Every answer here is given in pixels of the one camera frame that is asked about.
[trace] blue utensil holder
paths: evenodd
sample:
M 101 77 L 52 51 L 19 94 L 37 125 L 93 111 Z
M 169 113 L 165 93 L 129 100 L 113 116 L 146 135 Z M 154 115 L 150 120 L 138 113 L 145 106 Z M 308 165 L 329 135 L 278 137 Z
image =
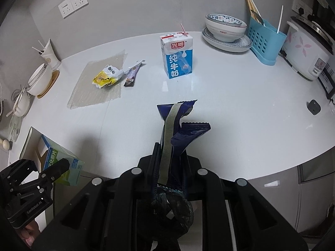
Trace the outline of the blue utensil holder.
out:
M 250 17 L 248 36 L 252 41 L 251 50 L 259 61 L 266 65 L 274 65 L 277 55 L 284 44 L 286 35 L 282 32 L 277 34 L 277 28 L 273 27 L 267 20 L 264 25 Z

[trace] milk carton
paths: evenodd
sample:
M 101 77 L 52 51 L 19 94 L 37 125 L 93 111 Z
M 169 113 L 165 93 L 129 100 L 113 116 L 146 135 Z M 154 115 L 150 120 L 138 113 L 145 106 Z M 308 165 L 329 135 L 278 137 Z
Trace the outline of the milk carton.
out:
M 186 35 L 178 32 L 160 37 L 164 67 L 170 79 L 192 72 L 193 38 Z

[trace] tabletop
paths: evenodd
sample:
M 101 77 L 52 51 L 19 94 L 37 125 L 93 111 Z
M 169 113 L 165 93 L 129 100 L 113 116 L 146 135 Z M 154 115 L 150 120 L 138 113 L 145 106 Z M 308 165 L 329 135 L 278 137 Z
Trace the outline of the tabletop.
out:
M 56 83 L 43 98 L 34 99 L 23 119 L 9 161 L 19 158 L 33 126 L 83 160 L 85 171 L 118 177 L 150 155 L 160 141 L 164 121 L 157 105 L 195 99 L 192 112 L 182 121 L 208 122 L 211 130 L 193 141 L 187 154 L 224 179 L 277 173 L 335 145 L 335 116 L 318 80 L 304 79 L 281 57 L 274 66 L 266 66 L 250 50 L 220 51 L 200 32 L 190 32 L 193 72 L 168 79 L 160 35 L 109 42 L 64 59 Z M 86 64 L 122 50 L 128 54 L 125 67 L 146 60 L 134 87 L 122 87 L 118 99 L 68 109 Z M 321 106 L 315 116 L 307 109 L 312 99 Z

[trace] cardboard box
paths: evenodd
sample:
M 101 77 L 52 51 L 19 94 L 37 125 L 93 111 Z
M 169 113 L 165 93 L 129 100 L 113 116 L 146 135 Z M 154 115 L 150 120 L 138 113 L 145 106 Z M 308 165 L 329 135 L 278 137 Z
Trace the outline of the cardboard box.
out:
M 77 159 L 77 157 L 69 150 L 55 143 L 35 128 L 30 128 L 20 154 L 20 159 L 33 160 L 40 173 L 62 158 L 69 161 L 70 168 L 55 182 L 68 186 L 76 186 L 84 162 Z
M 193 38 L 188 33 L 164 35 L 160 42 L 165 72 L 170 79 L 192 73 Z

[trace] wooden coaster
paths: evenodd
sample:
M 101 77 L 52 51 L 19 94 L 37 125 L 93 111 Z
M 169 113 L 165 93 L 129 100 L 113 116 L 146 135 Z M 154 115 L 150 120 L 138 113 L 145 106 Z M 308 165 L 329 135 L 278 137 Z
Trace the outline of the wooden coaster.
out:
M 46 93 L 51 89 L 53 84 L 56 82 L 58 76 L 59 76 L 59 70 L 56 70 L 52 73 L 51 81 L 50 81 L 48 87 L 46 88 L 46 90 L 43 93 L 41 93 L 40 95 L 37 96 L 38 99 L 40 99 L 40 98 L 42 98 L 43 96 L 46 95 Z

